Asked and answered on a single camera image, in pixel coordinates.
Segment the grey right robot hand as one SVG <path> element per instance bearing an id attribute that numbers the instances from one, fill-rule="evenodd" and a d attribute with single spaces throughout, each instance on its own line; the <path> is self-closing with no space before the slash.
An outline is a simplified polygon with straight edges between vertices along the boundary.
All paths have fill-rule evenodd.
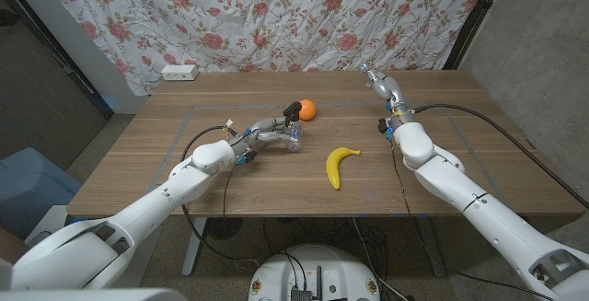
<path id="1" fill-rule="evenodd" d="M 388 110 L 396 123 L 415 122 L 413 113 L 408 108 L 401 88 L 394 78 L 375 70 L 369 64 L 362 64 L 360 68 L 368 78 L 366 86 L 386 101 Z"/>

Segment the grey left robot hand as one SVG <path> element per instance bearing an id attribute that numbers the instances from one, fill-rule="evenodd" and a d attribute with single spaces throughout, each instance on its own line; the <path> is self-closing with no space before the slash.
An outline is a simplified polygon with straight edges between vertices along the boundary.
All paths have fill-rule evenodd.
<path id="1" fill-rule="evenodd" d="M 289 152 L 298 153 L 302 148 L 302 125 L 286 117 L 268 118 L 256 122 L 231 144 L 234 153 L 245 155 L 247 152 L 259 152 L 271 143 L 284 142 Z"/>

